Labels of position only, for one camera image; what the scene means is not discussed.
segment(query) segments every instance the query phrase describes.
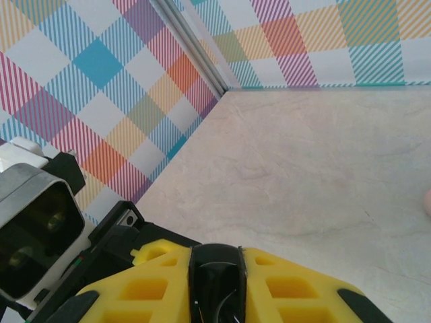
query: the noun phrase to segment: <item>plaid wallpaper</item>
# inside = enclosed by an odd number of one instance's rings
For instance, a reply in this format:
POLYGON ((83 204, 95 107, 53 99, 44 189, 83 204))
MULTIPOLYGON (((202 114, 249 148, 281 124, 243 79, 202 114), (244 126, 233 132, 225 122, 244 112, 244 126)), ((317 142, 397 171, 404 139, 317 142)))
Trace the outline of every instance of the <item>plaid wallpaper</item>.
POLYGON ((217 98, 150 0, 0 0, 0 137, 77 152, 95 223, 138 201, 217 98))
POLYGON ((174 0, 233 88, 431 84, 430 0, 174 0))

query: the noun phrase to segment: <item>marble floor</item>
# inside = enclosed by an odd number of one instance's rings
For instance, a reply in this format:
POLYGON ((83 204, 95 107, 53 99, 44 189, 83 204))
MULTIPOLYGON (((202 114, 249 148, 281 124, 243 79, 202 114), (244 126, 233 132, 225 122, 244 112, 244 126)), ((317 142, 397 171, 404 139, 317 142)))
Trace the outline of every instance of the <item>marble floor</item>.
POLYGON ((431 322, 431 88, 228 92, 139 201, 201 242, 254 246, 431 322))

